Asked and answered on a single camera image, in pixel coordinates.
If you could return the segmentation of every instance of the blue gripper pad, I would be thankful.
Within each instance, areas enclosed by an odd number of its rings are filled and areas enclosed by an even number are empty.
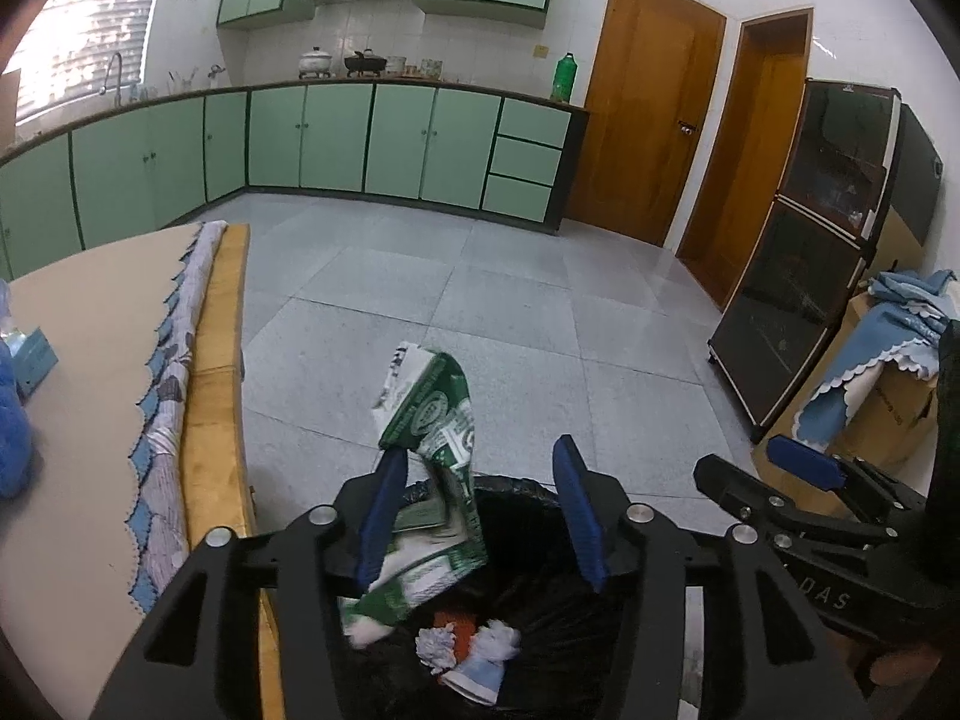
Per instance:
[[[355,579],[364,592],[380,576],[387,547],[394,534],[394,520],[400,511],[407,485],[407,450],[392,447],[383,453],[373,472],[376,489],[370,508],[360,526]]]
[[[600,592],[610,572],[604,554],[603,526],[587,493],[587,474],[587,465],[573,438],[560,436],[553,445],[553,482],[580,575]]]
[[[840,464],[832,457],[786,436],[774,436],[767,442],[767,457],[778,469],[825,493],[840,490],[847,483]]]

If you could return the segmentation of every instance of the silver screw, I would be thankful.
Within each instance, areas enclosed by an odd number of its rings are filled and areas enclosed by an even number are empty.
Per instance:
[[[654,509],[651,509],[645,503],[631,504],[627,508],[627,519],[630,522],[638,522],[641,525],[644,522],[650,522],[654,518]]]
[[[214,528],[206,535],[204,541],[208,543],[208,546],[222,547],[229,544],[232,538],[233,533],[230,532],[230,528]]]
[[[314,525],[329,525],[337,518],[337,509],[332,506],[318,506],[309,514]]]
[[[734,541],[739,541],[741,544],[755,544],[757,543],[757,538],[757,531],[755,531],[749,525],[733,526]]]

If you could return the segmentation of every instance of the doorway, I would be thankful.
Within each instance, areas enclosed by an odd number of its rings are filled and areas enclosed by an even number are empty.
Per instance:
[[[813,11],[745,22],[704,182],[678,256],[724,308],[784,172],[803,101]]]
[[[608,0],[571,218],[664,244],[707,117],[726,22],[693,0]]]

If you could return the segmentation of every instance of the faucet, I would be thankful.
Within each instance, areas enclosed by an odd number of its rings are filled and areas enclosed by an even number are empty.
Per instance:
[[[116,100],[114,100],[113,107],[119,108],[121,104],[120,103],[120,85],[123,83],[123,55],[121,55],[120,52],[116,52],[114,53],[114,55],[112,55],[112,57],[110,57],[109,64],[107,64],[107,74],[104,76],[104,85],[100,89],[100,97],[102,97],[107,93],[107,83],[109,82],[109,79],[110,79],[110,71],[113,70],[114,59],[116,59],[120,63],[120,65],[119,65],[119,68],[117,69],[117,97],[116,97]]]

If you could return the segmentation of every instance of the blue cloth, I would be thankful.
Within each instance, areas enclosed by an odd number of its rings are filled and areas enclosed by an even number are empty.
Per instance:
[[[0,341],[0,498],[13,498],[30,481],[32,436],[16,391],[13,355]]]
[[[872,279],[870,294],[879,302],[853,330],[798,414],[795,439],[825,450],[853,418],[845,399],[851,383],[883,365],[894,349],[918,367],[920,378],[937,374],[940,336],[949,319],[958,319],[957,307],[946,294],[953,279],[953,271],[937,271],[928,279],[913,271],[885,272]]]

